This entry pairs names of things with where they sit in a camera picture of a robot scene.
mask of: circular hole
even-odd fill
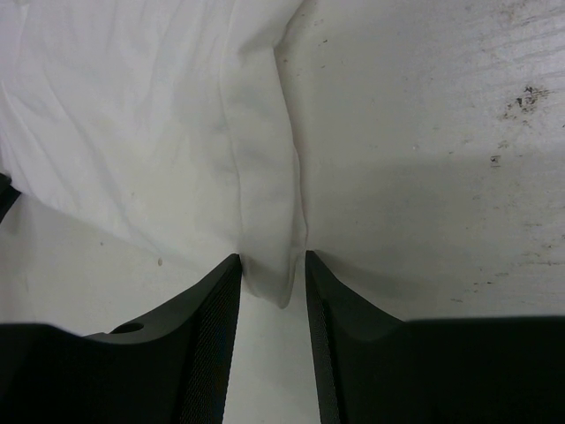
[[[139,331],[143,329],[143,324],[140,322],[128,322],[127,324],[122,324],[118,328],[114,329],[110,334],[124,334],[132,333],[134,331]]]

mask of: white fabric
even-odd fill
[[[303,245],[274,46],[300,0],[0,3],[0,154],[52,208],[283,306]]]

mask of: black object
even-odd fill
[[[306,254],[322,424],[565,422],[565,320],[402,322]]]
[[[241,264],[109,334],[0,326],[0,422],[222,422]]]
[[[10,183],[11,180],[8,177],[0,174],[0,223],[19,197],[19,191],[13,188]]]

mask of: white cloth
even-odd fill
[[[2,166],[202,275],[239,252],[284,306],[304,225],[273,49],[299,3],[2,0]]]

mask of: scratched surface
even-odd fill
[[[403,318],[565,312],[562,2],[306,2],[277,54],[338,276]]]

